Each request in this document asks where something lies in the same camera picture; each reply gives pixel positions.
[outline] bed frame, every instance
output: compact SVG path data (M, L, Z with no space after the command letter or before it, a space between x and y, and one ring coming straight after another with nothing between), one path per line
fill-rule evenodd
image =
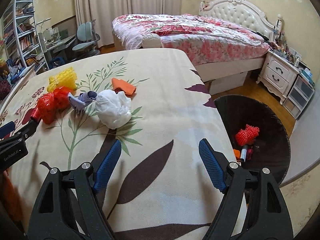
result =
M199 9L200 16L214 17L233 22L251 31L257 31L269 39L272 37L274 25L267 21L264 12L247 0L215 0L210 2L201 0ZM113 34L116 50L125 50L125 48L122 47L120 39L115 33ZM146 36L142 42L142 47L144 49L161 47L159 42L155 42L156 38L160 40L160 37L156 34ZM217 79L223 78L223 82L231 83L237 74L262 68L264 60L265 57L228 62L215 62L196 65L195 68L203 82L215 80L216 83L220 83Z

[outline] white tufted headboard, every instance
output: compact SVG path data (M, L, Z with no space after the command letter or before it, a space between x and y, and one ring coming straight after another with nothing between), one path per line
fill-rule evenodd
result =
M199 15L233 22L269 39L274 29L274 25L267 21L265 13L247 0L215 0L209 3L201 0Z

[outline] bed sheet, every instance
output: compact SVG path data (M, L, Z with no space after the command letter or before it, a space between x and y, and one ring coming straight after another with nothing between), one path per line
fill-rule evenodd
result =
M100 123L94 103L80 116L67 110L50 125L40 123L27 141L29 154L9 170L20 195L23 225L28 228L40 187L48 173L40 162L61 171L91 161L114 138L122 153L108 183L103 212L121 239L202 239L222 200L198 153L207 138L229 161L235 156L221 117L184 52L140 49L83 59L32 78L13 97L2 125L27 123L49 76L74 67L78 90L111 89L111 78L137 86L132 119L117 130ZM246 213L242 202L235 232Z
M250 30L212 17L124 15L113 29L126 49L139 49L146 34L158 34L165 48L184 51L193 65L257 58L270 48Z

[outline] drawer handle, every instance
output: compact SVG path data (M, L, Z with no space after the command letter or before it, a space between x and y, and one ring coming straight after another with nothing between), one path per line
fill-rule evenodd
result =
M272 77L275 81L278 81L278 82L280 81L280 79L275 79L275 75L272 75Z
M279 67L276 67L276 70L278 70L278 69L280 69L280 71L281 71L281 74L283 74L283 71L282 71L282 69L281 68L279 68Z

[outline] black round container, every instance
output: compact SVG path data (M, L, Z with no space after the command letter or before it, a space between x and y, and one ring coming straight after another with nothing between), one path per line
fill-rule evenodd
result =
M241 95L223 96L214 102L234 149L241 151L235 135L245 129L246 124L260 128L253 144L252 158L242 167L252 171L267 167L280 184L289 168L290 143L276 114L264 103Z

